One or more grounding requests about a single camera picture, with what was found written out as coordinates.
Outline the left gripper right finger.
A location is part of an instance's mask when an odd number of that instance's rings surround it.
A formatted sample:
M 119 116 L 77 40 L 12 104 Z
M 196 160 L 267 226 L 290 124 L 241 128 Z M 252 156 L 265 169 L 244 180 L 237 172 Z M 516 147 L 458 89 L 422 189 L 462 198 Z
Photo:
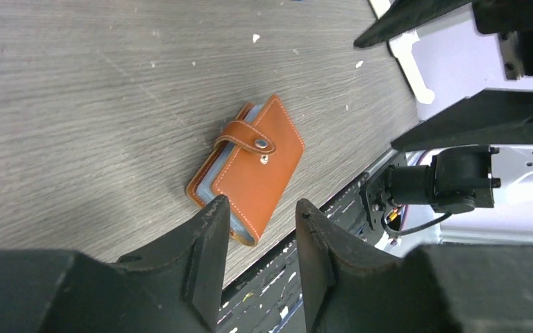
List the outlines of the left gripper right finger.
M 396 257 L 296 204 L 308 332 L 533 332 L 533 245 L 418 246 Z

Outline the brown leather card holder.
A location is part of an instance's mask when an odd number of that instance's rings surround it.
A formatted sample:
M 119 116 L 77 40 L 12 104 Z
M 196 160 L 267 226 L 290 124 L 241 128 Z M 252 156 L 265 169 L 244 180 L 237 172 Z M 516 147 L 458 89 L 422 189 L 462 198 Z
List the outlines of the brown leather card holder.
M 230 236 L 256 246 L 282 198 L 305 144 L 279 96 L 247 103 L 226 124 L 186 193 L 203 207 L 215 196 L 230 202 Z

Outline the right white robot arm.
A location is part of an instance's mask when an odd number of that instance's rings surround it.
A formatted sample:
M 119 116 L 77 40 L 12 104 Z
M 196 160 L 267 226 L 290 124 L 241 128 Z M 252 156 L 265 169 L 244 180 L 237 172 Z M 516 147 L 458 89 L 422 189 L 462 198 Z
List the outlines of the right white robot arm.
M 473 1 L 478 31 L 496 35 L 508 79 L 533 76 L 533 1 Z M 484 89 L 392 141 L 397 157 L 382 158 L 359 186 L 366 230 L 391 239 L 413 234 L 391 222 L 410 205 L 437 218 L 533 198 L 533 92 Z

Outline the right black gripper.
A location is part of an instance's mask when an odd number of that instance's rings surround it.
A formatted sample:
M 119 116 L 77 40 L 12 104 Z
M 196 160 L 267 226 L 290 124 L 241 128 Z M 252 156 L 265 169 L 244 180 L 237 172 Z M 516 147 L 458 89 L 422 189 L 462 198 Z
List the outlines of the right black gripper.
M 401 0 L 353 42 L 366 49 L 388 42 L 470 0 Z M 473 1 L 475 26 L 495 34 L 505 76 L 533 76 L 533 1 Z M 391 142 L 400 152 L 474 144 L 533 145 L 533 92 L 485 89 L 419 123 Z

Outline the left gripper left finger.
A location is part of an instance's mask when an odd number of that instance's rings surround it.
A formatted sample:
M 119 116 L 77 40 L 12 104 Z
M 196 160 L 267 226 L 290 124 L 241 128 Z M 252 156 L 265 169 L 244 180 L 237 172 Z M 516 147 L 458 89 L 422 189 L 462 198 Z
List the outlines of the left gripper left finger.
M 0 250 L 0 332 L 214 332 L 228 199 L 104 263 L 75 250 Z

